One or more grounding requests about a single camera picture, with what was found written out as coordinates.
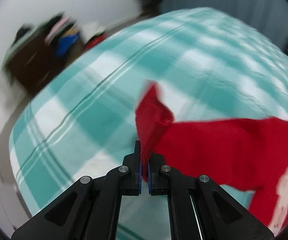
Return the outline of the red sweater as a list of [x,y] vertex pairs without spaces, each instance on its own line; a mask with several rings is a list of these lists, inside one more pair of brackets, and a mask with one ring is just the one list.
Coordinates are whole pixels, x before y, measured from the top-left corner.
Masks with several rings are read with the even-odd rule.
[[219,185],[254,191],[249,210],[278,235],[288,223],[288,121],[174,121],[150,83],[135,111],[141,162],[153,153],[182,174],[205,174]]

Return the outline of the teal white plaid bedspread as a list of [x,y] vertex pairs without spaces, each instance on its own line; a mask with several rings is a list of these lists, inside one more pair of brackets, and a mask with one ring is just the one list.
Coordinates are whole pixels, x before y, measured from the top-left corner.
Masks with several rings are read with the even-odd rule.
[[13,127],[11,166],[32,214],[121,164],[148,80],[179,120],[288,120],[288,55],[257,30],[211,8],[145,20],[74,61]]

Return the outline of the pile of clothes on cabinet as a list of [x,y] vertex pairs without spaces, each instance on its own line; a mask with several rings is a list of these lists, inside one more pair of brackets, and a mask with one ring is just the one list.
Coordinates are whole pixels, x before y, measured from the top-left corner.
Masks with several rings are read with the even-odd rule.
[[37,36],[41,36],[43,43],[54,49],[57,57],[62,58],[75,42],[81,41],[81,44],[86,46],[103,36],[105,31],[105,26],[98,21],[79,25],[76,20],[62,12],[38,25],[24,24],[18,29],[14,41],[7,49],[2,67],[5,69],[15,53]]

